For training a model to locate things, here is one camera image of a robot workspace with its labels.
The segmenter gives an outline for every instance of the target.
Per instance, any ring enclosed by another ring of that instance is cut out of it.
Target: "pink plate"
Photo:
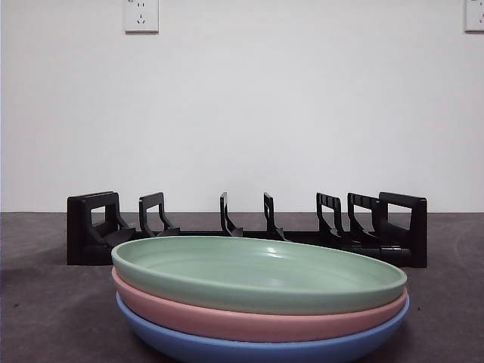
[[[242,342],[304,342],[359,333],[391,319],[402,309],[407,298],[405,290],[390,304],[344,314],[253,314],[208,309],[162,299],[128,285],[121,280],[115,268],[112,275],[123,302],[142,318],[183,333]]]

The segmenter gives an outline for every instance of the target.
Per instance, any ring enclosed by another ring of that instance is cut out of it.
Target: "wall socket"
[[[124,0],[124,30],[127,33],[158,33],[158,0]]]
[[[484,0],[465,1],[465,32],[484,33]]]

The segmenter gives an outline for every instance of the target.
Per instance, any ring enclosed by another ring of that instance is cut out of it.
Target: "stacked plates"
[[[323,247],[158,237],[112,255],[133,331],[180,361],[352,361],[387,340],[408,310],[402,270]]]

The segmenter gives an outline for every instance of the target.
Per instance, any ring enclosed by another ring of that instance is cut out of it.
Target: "table surface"
[[[188,230],[217,230],[217,213],[170,213]],[[261,213],[232,213],[263,229]],[[368,214],[359,217],[365,225]],[[1,361],[169,362],[130,332],[110,266],[66,266],[65,213],[2,213]],[[135,225],[135,213],[123,214]],[[154,223],[156,216],[149,218]],[[408,215],[391,219],[408,223]],[[313,213],[279,213],[286,230],[315,230]],[[484,361],[484,213],[430,213],[428,268],[404,268],[411,307],[383,346],[358,362]]]

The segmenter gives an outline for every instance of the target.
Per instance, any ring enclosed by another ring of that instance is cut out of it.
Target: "dish rack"
[[[398,267],[427,267],[427,199],[403,194],[380,192],[378,198],[348,193],[349,230],[343,228],[341,201],[338,197],[316,194],[317,231],[285,231],[275,223],[274,199],[264,193],[264,231],[248,231],[236,226],[228,215],[228,196],[220,196],[219,231],[184,231],[174,226],[165,213],[162,192],[139,199],[141,230],[130,228],[119,212],[119,195],[104,191],[67,198],[67,264],[111,265],[113,247],[128,240],[165,236],[229,236],[282,240],[330,247],[380,259]],[[408,228],[389,221],[388,205],[411,210]],[[162,231],[153,231],[147,221],[147,210],[158,206]],[[355,216],[355,206],[371,211],[373,230],[364,228]],[[93,223],[92,210],[105,207],[104,221]],[[332,210],[333,223],[323,215]]]

